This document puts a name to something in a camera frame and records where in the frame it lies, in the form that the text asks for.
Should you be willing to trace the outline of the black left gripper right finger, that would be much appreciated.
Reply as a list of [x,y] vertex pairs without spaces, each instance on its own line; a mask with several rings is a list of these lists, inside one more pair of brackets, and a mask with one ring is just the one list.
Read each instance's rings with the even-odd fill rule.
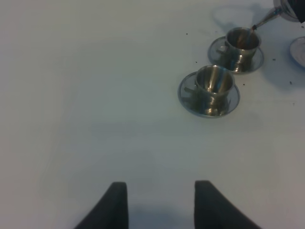
[[210,181],[196,181],[194,193],[196,229],[258,229]]

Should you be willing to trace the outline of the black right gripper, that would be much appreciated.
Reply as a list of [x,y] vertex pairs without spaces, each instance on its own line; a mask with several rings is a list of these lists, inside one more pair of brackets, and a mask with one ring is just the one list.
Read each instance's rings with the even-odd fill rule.
[[293,10],[300,23],[305,21],[305,0],[294,0]]

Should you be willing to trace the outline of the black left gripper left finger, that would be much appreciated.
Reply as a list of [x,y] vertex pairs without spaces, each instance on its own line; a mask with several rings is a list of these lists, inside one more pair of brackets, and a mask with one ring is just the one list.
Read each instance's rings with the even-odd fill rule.
[[113,182],[77,229],[127,229],[128,193],[125,182]]

